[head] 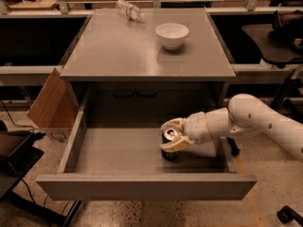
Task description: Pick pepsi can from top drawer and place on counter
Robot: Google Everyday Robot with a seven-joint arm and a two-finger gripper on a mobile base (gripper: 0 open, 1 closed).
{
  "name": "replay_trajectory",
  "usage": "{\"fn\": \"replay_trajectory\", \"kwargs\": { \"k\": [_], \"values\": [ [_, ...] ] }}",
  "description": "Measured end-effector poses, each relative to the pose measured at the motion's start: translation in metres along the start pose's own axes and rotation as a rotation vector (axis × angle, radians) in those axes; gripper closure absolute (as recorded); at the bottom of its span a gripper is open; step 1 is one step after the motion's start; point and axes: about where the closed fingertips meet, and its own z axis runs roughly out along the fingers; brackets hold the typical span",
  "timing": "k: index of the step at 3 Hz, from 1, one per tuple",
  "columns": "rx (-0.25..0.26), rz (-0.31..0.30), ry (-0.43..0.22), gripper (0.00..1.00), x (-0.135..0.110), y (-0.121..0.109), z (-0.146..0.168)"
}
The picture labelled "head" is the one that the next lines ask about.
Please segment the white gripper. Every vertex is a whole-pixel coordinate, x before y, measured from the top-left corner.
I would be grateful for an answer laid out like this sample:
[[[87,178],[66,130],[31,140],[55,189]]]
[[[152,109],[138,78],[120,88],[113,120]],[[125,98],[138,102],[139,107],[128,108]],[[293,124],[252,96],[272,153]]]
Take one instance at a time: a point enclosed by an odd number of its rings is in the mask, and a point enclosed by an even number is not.
[[[171,119],[160,127],[161,132],[169,130],[174,130],[178,133],[184,132],[186,136],[177,136],[167,144],[163,144],[162,137],[160,137],[160,149],[166,152],[184,150],[190,145],[201,145],[212,140],[206,123],[206,114],[203,112],[193,113],[186,119],[182,117]]]

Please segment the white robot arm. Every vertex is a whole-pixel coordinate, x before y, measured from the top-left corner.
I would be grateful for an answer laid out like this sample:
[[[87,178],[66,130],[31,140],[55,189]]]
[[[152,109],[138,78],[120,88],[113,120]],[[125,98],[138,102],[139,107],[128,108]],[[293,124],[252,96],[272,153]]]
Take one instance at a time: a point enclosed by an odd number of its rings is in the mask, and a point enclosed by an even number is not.
[[[234,138],[261,132],[293,157],[303,160],[303,125],[247,94],[233,96],[228,106],[219,110],[171,119],[161,126],[160,132],[160,149],[168,153],[201,145],[216,137]]]

